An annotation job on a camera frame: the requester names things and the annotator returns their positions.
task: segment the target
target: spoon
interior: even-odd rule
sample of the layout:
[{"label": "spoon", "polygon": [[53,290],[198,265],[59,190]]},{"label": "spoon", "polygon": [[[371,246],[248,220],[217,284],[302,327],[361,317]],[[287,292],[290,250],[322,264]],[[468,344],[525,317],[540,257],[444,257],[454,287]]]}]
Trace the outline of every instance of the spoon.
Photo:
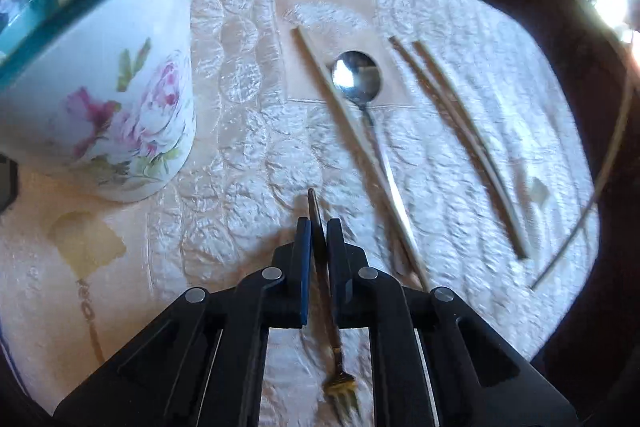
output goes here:
[{"label": "spoon", "polygon": [[[337,87],[350,102],[353,102],[365,117],[367,126],[373,137],[373,145],[385,173],[386,181],[391,189],[393,196],[393,205],[398,211],[406,229],[413,235],[409,217],[404,210],[402,198],[398,191],[398,186],[391,171],[391,165],[386,155],[382,137],[379,134],[376,122],[374,121],[367,104],[372,102],[382,89],[382,76],[380,69],[369,55],[357,51],[348,51],[340,54],[332,68],[332,80],[334,86]],[[396,271],[401,275],[409,275],[410,270],[406,263],[397,263]]]}]

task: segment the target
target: table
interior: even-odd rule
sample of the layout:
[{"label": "table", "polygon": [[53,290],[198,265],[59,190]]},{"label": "table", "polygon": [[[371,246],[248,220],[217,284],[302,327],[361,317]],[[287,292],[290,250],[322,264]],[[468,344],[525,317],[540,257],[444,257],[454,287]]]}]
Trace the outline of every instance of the table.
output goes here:
[{"label": "table", "polygon": [[[49,412],[98,367],[100,354],[112,355],[188,286],[223,289],[266,266],[306,216],[310,186],[324,218],[340,217],[346,240],[391,272],[399,242],[361,158],[323,100],[290,99],[296,51],[286,46],[287,21],[324,36],[370,26],[386,47],[391,35],[422,39],[484,134],[532,245],[524,263],[455,130],[386,49],[408,95],[373,114],[433,285],[454,289],[528,359],[580,291],[597,254],[596,212],[552,277],[535,293],[528,288],[593,183],[558,81],[521,26],[478,0],[371,0],[372,19],[358,0],[307,0],[306,8],[289,1],[287,19],[278,0],[193,0],[196,141],[160,193],[121,205],[22,170],[20,197],[0,217],[0,317],[25,388]],[[532,197],[540,186],[548,190],[543,203]],[[57,217],[78,210],[97,216],[127,249],[79,282],[47,238]],[[308,327],[270,334],[262,425],[333,421],[319,386],[330,353],[315,286],[310,306]],[[342,335],[370,424],[368,336]]]}]

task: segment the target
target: metal handle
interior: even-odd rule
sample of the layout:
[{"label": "metal handle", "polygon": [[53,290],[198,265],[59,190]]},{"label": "metal handle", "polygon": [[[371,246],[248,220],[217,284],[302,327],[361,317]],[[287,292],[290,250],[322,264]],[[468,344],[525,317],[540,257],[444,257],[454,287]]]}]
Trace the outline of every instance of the metal handle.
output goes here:
[{"label": "metal handle", "polygon": [[[391,190],[391,195],[393,197],[392,203],[398,211],[399,217],[402,220],[402,224],[404,225],[406,231],[411,235],[413,242],[415,244],[414,232],[411,228],[411,222],[409,221],[409,216],[406,215],[406,211],[404,209],[404,204],[402,203],[402,198],[400,196],[400,191],[398,190],[398,186],[396,185],[396,180],[394,179],[393,171],[391,170],[391,164],[389,163],[389,158],[386,155],[386,149],[382,141],[382,136],[380,136],[378,127],[376,126],[376,122],[373,120],[371,113],[367,110],[365,106],[360,108],[364,114],[367,125],[369,126],[369,130],[371,131],[373,137],[373,146],[376,152],[376,156],[378,157],[378,161],[380,162],[380,166],[382,167],[382,171],[385,173],[386,181],[389,184],[389,188]],[[407,256],[406,260],[410,261],[411,256]],[[398,263],[395,268],[400,275],[409,275],[411,270],[406,266],[407,263]]]},{"label": "metal handle", "polygon": [[327,276],[327,253],[324,230],[322,229],[322,219],[320,217],[320,206],[316,191],[308,190],[309,218],[311,219],[311,241],[314,247],[314,264],[316,266],[316,276],[318,277],[318,288],[320,290],[320,304],[324,318],[324,327],[329,337],[329,345],[334,352],[334,360],[339,369],[342,370],[342,354],[340,352],[340,331],[335,324],[332,313],[331,293]]}]

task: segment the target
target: fork handle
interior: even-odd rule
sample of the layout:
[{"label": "fork handle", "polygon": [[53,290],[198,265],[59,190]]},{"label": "fork handle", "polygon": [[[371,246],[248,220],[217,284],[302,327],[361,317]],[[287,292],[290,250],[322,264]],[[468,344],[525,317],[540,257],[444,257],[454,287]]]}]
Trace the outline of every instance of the fork handle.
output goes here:
[{"label": "fork handle", "polygon": [[320,303],[322,317],[324,318],[324,328],[329,337],[329,344],[334,354],[334,362],[337,371],[342,370],[342,344],[340,343],[340,331],[335,324],[332,314],[331,293],[329,290],[329,279],[327,274],[327,254],[324,230],[320,217],[320,207],[316,191],[312,188],[308,191],[309,218],[311,219],[311,238],[314,247],[314,264],[316,266],[316,276],[318,277],[318,288],[320,290]]}]

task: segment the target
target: pink flower pattern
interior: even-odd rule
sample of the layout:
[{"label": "pink flower pattern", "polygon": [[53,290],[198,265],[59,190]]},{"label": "pink flower pattern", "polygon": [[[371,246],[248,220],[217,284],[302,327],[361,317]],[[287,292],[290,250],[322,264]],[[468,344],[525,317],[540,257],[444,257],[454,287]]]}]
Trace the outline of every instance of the pink flower pattern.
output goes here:
[{"label": "pink flower pattern", "polygon": [[188,76],[183,74],[189,66],[188,58],[172,54],[151,75],[136,103],[100,102],[86,87],[70,94],[65,102],[67,114],[74,121],[91,124],[90,134],[74,146],[75,158],[89,168],[99,166],[101,177],[107,167],[111,178],[102,182],[117,178],[124,183],[126,176],[134,174],[135,160],[142,158],[135,163],[140,170],[136,174],[151,176],[150,166],[158,168],[162,161],[177,157],[193,118],[191,97],[185,93]]},{"label": "pink flower pattern", "polygon": [[94,100],[86,87],[81,87],[66,98],[66,112],[76,120],[84,120],[92,124],[93,131],[74,147],[75,158],[81,158],[89,147],[93,146],[101,133],[109,127],[111,118],[120,104],[110,100],[98,102]]}]

